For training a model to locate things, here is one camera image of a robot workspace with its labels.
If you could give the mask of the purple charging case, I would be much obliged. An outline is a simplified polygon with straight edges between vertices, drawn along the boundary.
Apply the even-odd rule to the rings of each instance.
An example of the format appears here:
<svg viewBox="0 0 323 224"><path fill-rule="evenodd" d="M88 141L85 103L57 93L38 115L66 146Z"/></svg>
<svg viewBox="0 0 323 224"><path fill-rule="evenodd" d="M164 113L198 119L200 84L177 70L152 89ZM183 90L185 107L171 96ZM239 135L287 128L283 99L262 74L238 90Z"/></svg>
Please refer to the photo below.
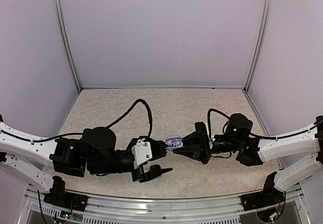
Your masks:
<svg viewBox="0 0 323 224"><path fill-rule="evenodd" d="M177 134L169 135L166 138L167 150L173 151L174 149L181 148L183 146L182 137Z"/></svg>

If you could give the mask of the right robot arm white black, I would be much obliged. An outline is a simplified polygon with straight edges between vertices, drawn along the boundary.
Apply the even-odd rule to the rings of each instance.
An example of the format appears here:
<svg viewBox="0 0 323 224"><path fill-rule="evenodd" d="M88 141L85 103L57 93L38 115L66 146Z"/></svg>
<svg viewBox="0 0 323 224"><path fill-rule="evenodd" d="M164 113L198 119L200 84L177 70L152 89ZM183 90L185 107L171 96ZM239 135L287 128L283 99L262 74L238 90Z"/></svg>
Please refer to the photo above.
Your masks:
<svg viewBox="0 0 323 224"><path fill-rule="evenodd" d="M307 127L278 136L253 134L253 122L241 113L225 117L223 134L212 135L210 122L197 122L195 131L182 138L182 147L173 153L207 164L212 157L236 152L236 161L245 166L303 153L305 156L291 166L268 175L264 190L258 195L258 201L264 206L277 199L278 191L287 191L322 172L322 116Z"/></svg>

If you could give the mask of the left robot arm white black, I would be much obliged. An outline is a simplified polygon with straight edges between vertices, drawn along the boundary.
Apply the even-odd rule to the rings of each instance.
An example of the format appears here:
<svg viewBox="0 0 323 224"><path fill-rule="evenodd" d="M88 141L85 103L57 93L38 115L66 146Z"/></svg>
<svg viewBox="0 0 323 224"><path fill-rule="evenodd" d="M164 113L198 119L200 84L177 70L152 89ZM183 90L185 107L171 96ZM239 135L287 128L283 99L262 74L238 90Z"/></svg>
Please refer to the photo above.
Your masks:
<svg viewBox="0 0 323 224"><path fill-rule="evenodd" d="M84 177L85 172L95 176L131 173L133 182L154 180L172 168L158 164L145 172L149 161L167 155L167 146L148 136L134 138L126 150L117 150L117 137L107 127L84 129L80 139L70 139L68 134L42 138L18 131L1 122L1 166L20 175L42 193L50 196L59 206L71 201L63 189L64 181L47 174L35 166L38 163L56 173Z"/></svg>

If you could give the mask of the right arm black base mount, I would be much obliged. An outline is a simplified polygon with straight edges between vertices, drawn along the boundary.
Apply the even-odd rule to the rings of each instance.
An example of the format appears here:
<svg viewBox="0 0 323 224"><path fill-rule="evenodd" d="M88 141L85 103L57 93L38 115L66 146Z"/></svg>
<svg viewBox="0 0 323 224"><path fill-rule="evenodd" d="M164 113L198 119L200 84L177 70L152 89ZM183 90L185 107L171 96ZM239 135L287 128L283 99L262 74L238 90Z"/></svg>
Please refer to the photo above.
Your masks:
<svg viewBox="0 0 323 224"><path fill-rule="evenodd" d="M261 191L244 194L240 197L244 211L275 205L285 200L284 192L274 187L276 174L277 172L273 172L267 176Z"/></svg>

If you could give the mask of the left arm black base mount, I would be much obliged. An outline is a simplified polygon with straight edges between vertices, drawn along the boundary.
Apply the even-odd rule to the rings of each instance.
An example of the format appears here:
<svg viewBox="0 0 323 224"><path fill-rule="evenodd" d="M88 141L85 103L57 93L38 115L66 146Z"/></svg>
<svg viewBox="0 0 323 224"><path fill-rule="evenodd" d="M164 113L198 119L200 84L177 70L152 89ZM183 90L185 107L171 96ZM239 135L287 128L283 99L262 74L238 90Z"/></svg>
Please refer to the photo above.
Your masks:
<svg viewBox="0 0 323 224"><path fill-rule="evenodd" d="M49 193L44 195L44 202L71 211L84 212L88 202L88 196L66 191L66 183L59 176L53 176L52 179L53 185Z"/></svg>

